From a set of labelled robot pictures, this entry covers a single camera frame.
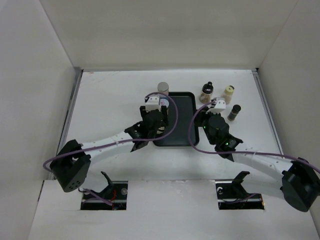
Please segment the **tall jar white beads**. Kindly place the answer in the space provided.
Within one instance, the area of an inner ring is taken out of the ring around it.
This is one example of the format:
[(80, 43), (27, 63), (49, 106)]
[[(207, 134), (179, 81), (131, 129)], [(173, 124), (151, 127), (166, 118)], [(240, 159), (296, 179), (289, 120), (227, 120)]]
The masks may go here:
[(160, 93), (162, 98), (166, 98), (169, 95), (169, 85), (167, 82), (160, 82), (157, 85), (157, 91)]

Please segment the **black top grinder bottle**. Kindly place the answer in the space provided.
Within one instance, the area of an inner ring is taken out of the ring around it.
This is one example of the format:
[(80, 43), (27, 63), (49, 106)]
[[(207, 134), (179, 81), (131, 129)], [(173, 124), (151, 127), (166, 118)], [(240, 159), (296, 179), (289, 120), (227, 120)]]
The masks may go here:
[(156, 134), (157, 135), (162, 135), (165, 131), (166, 127), (165, 126), (161, 126), (157, 129)]

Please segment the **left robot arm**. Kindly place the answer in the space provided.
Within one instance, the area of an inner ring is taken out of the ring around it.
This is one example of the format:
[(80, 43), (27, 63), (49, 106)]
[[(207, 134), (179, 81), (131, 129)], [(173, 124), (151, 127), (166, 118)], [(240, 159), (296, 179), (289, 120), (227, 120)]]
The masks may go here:
[(90, 170), (94, 164), (115, 155), (137, 151), (154, 141), (160, 134), (159, 128), (168, 126), (167, 108), (147, 111), (140, 107), (142, 121), (137, 122), (124, 131), (102, 140), (78, 143), (75, 139), (68, 141), (49, 169), (55, 175), (63, 191), (72, 192), (77, 188), (88, 189), (100, 199), (108, 199), (112, 195), (110, 178), (105, 170), (95, 173)]

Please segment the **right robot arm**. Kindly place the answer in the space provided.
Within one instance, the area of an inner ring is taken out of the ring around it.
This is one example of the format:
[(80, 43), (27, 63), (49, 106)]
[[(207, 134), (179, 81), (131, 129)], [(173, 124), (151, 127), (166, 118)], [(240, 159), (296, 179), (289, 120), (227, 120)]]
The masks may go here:
[(214, 146), (214, 155), (273, 178), (276, 184), (267, 188), (266, 195), (284, 199), (300, 212), (308, 212), (320, 195), (320, 171), (307, 160), (247, 147), (240, 138), (229, 133), (230, 126), (225, 119), (207, 107), (198, 109), (191, 123), (203, 128), (209, 144)]

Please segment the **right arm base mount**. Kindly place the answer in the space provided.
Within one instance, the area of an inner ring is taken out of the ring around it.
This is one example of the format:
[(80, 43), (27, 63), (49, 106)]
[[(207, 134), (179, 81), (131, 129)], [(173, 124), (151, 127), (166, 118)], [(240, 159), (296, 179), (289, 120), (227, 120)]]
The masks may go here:
[(259, 193), (248, 193), (242, 183), (248, 171), (241, 171), (233, 179), (215, 181), (219, 210), (264, 210), (264, 201)]

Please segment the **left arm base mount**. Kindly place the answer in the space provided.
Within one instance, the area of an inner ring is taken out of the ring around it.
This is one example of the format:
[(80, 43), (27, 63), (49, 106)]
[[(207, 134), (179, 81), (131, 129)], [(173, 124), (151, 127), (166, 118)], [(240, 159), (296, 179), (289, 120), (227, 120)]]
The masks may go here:
[(101, 192), (78, 189), (82, 193), (80, 210), (125, 211), (127, 209), (128, 181), (112, 181), (105, 172), (101, 171), (101, 174), (107, 182)]

